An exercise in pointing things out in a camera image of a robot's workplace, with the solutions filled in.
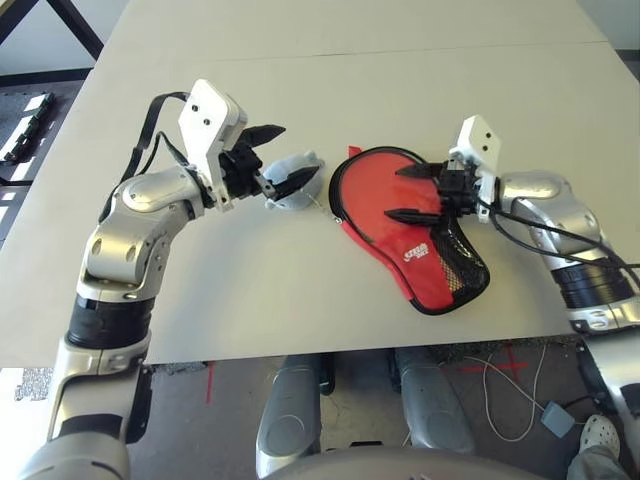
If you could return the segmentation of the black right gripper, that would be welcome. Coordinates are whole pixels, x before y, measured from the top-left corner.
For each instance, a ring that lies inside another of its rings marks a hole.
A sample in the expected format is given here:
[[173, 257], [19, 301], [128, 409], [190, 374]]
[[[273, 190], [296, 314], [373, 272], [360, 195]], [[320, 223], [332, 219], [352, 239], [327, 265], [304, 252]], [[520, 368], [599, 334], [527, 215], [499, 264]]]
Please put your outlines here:
[[[437, 190], [444, 214], [462, 217], [477, 212], [479, 176], [474, 163], [462, 164], [448, 160], [443, 164], [417, 163], [395, 172], [399, 176], [437, 176]], [[386, 210], [385, 216], [406, 225], [438, 225], [441, 215], [421, 212], [417, 209], [399, 208]]]

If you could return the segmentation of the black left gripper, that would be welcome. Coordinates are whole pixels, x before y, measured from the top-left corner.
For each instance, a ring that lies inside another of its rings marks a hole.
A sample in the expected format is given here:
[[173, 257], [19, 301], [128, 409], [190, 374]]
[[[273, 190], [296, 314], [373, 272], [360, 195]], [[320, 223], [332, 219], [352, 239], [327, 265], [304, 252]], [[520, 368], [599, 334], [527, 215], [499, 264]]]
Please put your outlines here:
[[244, 199], [263, 194], [267, 198], [285, 198], [302, 189], [318, 172], [317, 167], [304, 167], [291, 172], [285, 180], [272, 184], [261, 173], [262, 161], [253, 148], [271, 142], [286, 131], [274, 124], [245, 128], [243, 142], [219, 154], [223, 181], [231, 199]]

